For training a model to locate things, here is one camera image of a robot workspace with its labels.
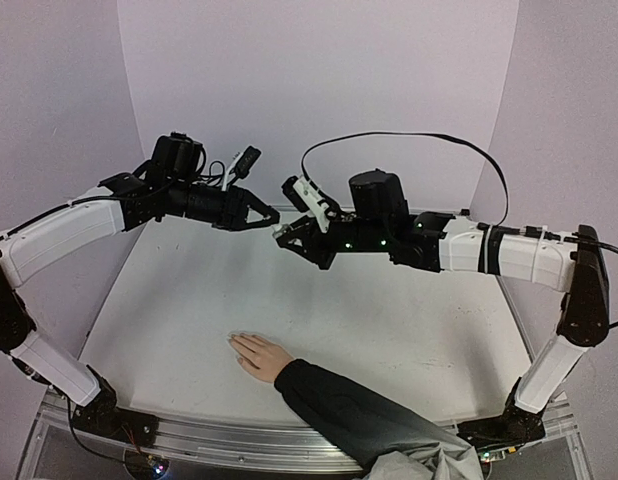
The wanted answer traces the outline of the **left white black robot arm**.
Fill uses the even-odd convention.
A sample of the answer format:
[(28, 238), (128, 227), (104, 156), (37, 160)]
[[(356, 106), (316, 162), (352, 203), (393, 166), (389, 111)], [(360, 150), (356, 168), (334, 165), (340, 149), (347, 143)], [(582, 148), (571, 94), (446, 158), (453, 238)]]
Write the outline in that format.
[(224, 179), (203, 179), (203, 145), (183, 133), (158, 138), (151, 157), (131, 173), (101, 181), (82, 196), (0, 233), (0, 352), (57, 388), (105, 437), (124, 416), (109, 383), (57, 345), (28, 313), (17, 290), (34, 275), (105, 237), (166, 216), (243, 232), (278, 223), (279, 212)]

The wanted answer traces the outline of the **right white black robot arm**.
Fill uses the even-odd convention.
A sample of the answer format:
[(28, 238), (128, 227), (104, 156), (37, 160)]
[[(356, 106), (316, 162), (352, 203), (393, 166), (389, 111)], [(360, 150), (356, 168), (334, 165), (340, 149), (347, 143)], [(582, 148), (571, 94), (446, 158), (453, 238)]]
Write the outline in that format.
[(503, 412), (458, 426), (459, 436), (479, 450), (541, 439), (550, 398), (610, 330), (609, 280), (595, 229), (553, 233), (447, 213), (415, 215), (398, 176), (379, 169), (353, 176), (349, 188), (354, 209), (343, 212), (311, 181), (288, 178), (283, 194), (302, 216), (275, 233), (278, 246), (321, 270), (339, 253), (385, 253), (395, 265), (513, 278), (562, 293), (556, 330), (516, 381)]

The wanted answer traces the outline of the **black sleeved forearm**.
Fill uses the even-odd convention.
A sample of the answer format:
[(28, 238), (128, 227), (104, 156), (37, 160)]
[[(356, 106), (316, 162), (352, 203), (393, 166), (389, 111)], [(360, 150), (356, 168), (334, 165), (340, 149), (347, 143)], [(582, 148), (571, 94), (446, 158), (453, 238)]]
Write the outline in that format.
[(408, 408), (302, 359), (284, 367), (274, 387), (300, 419), (362, 467), (393, 452), (458, 459), (471, 449)]

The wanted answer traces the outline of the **clear nail polish bottle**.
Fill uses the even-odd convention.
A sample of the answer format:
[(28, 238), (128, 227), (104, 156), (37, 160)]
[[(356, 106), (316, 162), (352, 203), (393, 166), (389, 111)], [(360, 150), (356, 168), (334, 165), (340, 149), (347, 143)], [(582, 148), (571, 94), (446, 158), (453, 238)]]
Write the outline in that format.
[(273, 233), (272, 237), (274, 239), (278, 239), (281, 236), (285, 235), (290, 230), (289, 224), (276, 224), (272, 227)]

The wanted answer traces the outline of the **mannequin hand on table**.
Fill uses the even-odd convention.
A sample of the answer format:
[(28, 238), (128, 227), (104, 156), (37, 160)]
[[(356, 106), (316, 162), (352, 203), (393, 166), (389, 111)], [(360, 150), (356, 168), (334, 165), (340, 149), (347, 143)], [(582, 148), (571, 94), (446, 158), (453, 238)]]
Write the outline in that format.
[(268, 384), (273, 384), (285, 367), (295, 360), (282, 346), (258, 335), (231, 334), (229, 345), (235, 351), (241, 368), (253, 378)]

